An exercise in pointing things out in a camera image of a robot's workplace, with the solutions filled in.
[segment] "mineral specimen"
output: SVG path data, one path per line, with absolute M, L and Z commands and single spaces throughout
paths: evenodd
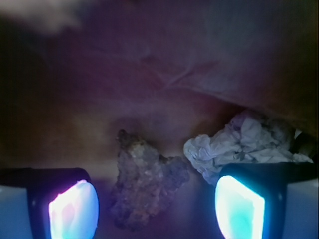
M 181 157 L 163 157 L 141 137 L 124 130 L 117 140 L 119 175 L 111 212 L 118 227 L 136 231 L 172 203 L 178 188 L 189 180 L 187 164 Z

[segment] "glowing light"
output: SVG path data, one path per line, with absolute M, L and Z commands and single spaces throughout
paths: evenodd
M 226 239 L 261 239 L 265 199 L 231 176 L 216 185 L 215 209 Z
M 99 200 L 94 186 L 78 181 L 49 203 L 52 239 L 91 239 L 99 218 Z

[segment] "blue light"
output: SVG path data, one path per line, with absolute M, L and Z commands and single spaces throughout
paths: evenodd
M 52 239 L 91 239 L 99 218 L 95 188 L 81 180 L 49 203 Z
M 226 239 L 261 239 L 265 199 L 231 176 L 216 185 L 215 209 Z

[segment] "white object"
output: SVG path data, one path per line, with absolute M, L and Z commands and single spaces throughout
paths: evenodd
M 0 238 L 33 238 L 25 188 L 0 185 Z
M 289 152 L 294 131 L 282 121 L 245 110 L 214 137 L 199 135 L 184 145 L 184 154 L 204 179 L 216 185 L 228 163 L 312 162 Z
M 287 186 L 283 239 L 318 238 L 318 179 Z

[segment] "white tissue paper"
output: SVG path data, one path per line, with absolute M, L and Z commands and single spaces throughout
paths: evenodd
M 295 131 L 286 123 L 245 110 L 214 137 L 199 135 L 184 145 L 184 154 L 204 179 L 216 185 L 228 163 L 312 162 L 289 152 Z

